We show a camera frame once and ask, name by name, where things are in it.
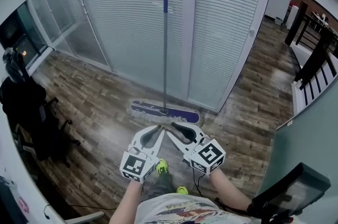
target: shoe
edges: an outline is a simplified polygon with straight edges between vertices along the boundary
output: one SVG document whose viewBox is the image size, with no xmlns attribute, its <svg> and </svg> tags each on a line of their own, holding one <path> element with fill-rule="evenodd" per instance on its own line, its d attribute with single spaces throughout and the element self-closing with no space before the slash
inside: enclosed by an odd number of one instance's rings
<svg viewBox="0 0 338 224">
<path fill-rule="evenodd" d="M 185 186 L 179 186 L 176 190 L 176 193 L 178 194 L 184 194 L 184 195 L 188 195 L 189 192 L 188 192 L 188 189 L 186 189 Z"/>
<path fill-rule="evenodd" d="M 169 173 L 168 163 L 163 158 L 159 160 L 159 163 L 157 164 L 156 169 L 159 175 L 163 172 Z"/>
</svg>

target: black office chair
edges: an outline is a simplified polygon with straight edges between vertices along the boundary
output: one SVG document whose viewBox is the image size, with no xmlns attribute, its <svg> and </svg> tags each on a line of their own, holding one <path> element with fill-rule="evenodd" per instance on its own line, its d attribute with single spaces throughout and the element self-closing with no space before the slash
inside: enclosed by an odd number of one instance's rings
<svg viewBox="0 0 338 224">
<path fill-rule="evenodd" d="M 10 75 L 0 87 L 3 111 L 10 120 L 30 133 L 38 160 L 52 157 L 54 160 L 62 160 L 70 167 L 65 157 L 66 145 L 81 144 L 77 139 L 70 139 L 64 135 L 66 125 L 72 121 L 66 120 L 59 129 L 59 120 L 50 111 L 51 104 L 57 103 L 58 99 L 45 101 L 45 89 L 28 75 L 21 54 L 6 50 L 3 59 L 6 71 Z"/>
</svg>

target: person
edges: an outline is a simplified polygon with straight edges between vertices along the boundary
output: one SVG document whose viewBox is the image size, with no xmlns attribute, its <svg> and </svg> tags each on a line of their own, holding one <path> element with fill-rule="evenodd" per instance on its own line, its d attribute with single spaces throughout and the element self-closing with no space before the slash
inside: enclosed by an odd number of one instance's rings
<svg viewBox="0 0 338 224">
<path fill-rule="evenodd" d="M 129 183 L 109 224 L 251 222 L 247 217 L 220 210 L 209 199 L 188 195 L 184 186 L 175 191 L 168 164 L 164 159 L 160 159 L 156 169 L 159 177 L 147 196 L 141 197 L 142 184 L 135 181 Z M 220 169 L 210 174 L 210 180 L 225 205 L 242 211 L 247 210 L 251 200 L 237 189 Z"/>
</svg>

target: forearm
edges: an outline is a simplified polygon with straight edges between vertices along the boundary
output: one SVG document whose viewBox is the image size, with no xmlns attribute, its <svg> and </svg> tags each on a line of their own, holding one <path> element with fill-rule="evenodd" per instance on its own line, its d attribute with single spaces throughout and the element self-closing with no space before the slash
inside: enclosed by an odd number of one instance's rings
<svg viewBox="0 0 338 224">
<path fill-rule="evenodd" d="M 210 174 L 210 180 L 225 205 L 243 211 L 248 209 L 251 200 L 236 188 L 220 169 Z"/>
<path fill-rule="evenodd" d="M 109 224 L 133 224 L 141 199 L 142 184 L 130 181 L 126 193 L 110 219 Z"/>
</svg>

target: vinyl plank flooring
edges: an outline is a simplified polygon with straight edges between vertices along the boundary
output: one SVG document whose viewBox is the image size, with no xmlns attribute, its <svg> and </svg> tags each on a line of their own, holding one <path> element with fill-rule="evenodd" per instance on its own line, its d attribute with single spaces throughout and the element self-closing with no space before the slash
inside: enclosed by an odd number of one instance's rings
<svg viewBox="0 0 338 224">
<path fill-rule="evenodd" d="M 227 153 L 221 169 L 250 197 L 262 182 L 276 127 L 293 115 L 294 66 L 285 37 L 285 30 L 263 20 L 247 63 L 221 111 L 215 114 L 200 109 L 205 118 L 202 129 Z M 115 208 L 128 184 L 119 173 L 123 152 L 138 130 L 152 125 L 127 114 L 128 103 L 133 98 L 161 100 L 161 94 L 58 52 L 46 58 L 33 78 L 46 89 L 48 99 L 58 97 L 56 116 L 61 121 L 72 119 L 66 132 L 82 142 L 80 147 L 70 148 L 69 169 L 51 160 L 38 162 L 40 168 L 68 203 Z M 159 156 L 168 161 L 174 183 L 186 185 L 191 194 L 198 195 L 192 170 L 167 137 Z M 154 172 L 144 189 L 155 179 Z M 217 197 L 206 176 L 200 189 L 210 199 Z M 75 210 L 80 214 L 95 211 Z M 105 212 L 97 223 L 108 223 L 113 211 Z"/>
</svg>

